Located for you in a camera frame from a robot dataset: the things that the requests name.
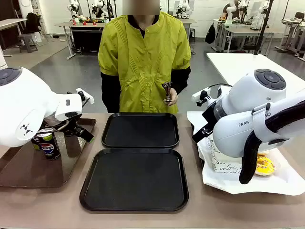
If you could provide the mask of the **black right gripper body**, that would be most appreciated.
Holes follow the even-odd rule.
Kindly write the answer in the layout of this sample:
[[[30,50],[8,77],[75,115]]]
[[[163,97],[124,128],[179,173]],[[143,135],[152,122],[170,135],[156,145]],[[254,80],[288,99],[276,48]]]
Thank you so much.
[[[202,139],[208,137],[213,132],[213,128],[216,124],[216,118],[213,111],[204,111],[202,116],[207,121],[207,124],[192,136],[195,143],[199,143]]]

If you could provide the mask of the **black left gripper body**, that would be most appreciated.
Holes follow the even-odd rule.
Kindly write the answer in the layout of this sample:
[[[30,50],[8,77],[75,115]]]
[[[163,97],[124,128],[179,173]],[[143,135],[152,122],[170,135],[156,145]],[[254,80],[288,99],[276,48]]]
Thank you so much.
[[[78,121],[80,120],[81,116],[82,114],[78,114],[67,120],[68,124],[63,129],[65,136],[81,136],[81,134],[83,133],[83,127],[78,124]]]

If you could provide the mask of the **person's left hand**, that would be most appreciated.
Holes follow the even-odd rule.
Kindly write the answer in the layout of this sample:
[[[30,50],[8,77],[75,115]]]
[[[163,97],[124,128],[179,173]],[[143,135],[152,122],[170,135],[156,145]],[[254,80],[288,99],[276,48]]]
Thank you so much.
[[[178,101],[178,94],[175,89],[171,88],[166,95],[166,98],[164,99],[164,103],[168,106],[172,106],[176,104]]]

